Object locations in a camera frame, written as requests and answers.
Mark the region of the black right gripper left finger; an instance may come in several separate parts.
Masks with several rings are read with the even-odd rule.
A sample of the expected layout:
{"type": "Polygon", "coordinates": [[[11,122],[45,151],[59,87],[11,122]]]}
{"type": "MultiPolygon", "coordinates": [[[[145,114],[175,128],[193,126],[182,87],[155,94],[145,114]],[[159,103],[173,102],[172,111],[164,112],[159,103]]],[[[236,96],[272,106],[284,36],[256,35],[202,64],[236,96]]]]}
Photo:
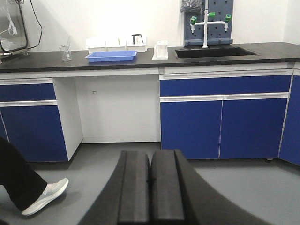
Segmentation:
{"type": "Polygon", "coordinates": [[[146,153],[123,150],[107,184],[78,224],[150,224],[149,170],[146,153]]]}

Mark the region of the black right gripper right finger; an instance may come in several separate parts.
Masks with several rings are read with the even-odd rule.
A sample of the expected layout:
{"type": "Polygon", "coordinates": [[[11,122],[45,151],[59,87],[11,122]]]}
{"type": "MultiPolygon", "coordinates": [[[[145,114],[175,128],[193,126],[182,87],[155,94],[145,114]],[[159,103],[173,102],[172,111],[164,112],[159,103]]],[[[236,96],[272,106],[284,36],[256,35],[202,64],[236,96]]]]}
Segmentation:
{"type": "Polygon", "coordinates": [[[180,150],[158,150],[151,162],[154,225],[267,225],[210,185],[180,150]]]}

